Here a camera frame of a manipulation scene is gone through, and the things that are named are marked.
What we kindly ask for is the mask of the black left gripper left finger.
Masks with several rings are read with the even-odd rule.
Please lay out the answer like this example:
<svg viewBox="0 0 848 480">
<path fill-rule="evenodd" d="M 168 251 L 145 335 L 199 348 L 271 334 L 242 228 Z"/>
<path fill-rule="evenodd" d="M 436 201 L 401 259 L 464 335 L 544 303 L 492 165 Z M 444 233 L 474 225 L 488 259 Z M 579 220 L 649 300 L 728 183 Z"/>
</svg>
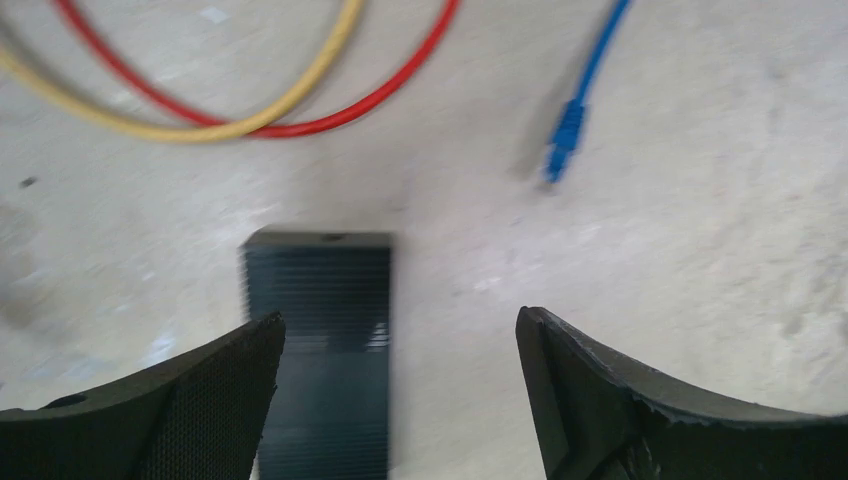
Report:
<svg viewBox="0 0 848 480">
<path fill-rule="evenodd" d="M 39 409 L 2 411 L 2 478 L 250 478 L 285 335 L 272 314 Z"/>
</svg>

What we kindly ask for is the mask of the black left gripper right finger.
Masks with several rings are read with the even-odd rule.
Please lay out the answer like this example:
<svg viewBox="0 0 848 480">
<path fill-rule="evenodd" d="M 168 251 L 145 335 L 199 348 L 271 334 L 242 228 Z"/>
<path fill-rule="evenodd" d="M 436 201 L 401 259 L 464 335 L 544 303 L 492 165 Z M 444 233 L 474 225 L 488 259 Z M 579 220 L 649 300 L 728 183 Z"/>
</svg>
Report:
<svg viewBox="0 0 848 480">
<path fill-rule="evenodd" d="M 721 395 L 541 307 L 516 340 L 549 479 L 843 479 L 847 419 Z"/>
</svg>

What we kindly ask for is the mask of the black network switch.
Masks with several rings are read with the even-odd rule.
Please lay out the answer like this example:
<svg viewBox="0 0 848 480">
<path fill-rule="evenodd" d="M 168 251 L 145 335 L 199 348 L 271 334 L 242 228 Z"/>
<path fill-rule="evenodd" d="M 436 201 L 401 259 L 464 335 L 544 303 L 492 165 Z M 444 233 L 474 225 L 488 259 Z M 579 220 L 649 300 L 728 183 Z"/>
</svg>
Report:
<svg viewBox="0 0 848 480">
<path fill-rule="evenodd" d="M 263 479 L 385 479 L 392 236 L 265 228 L 242 247 L 246 308 L 286 339 L 257 467 Z"/>
</svg>

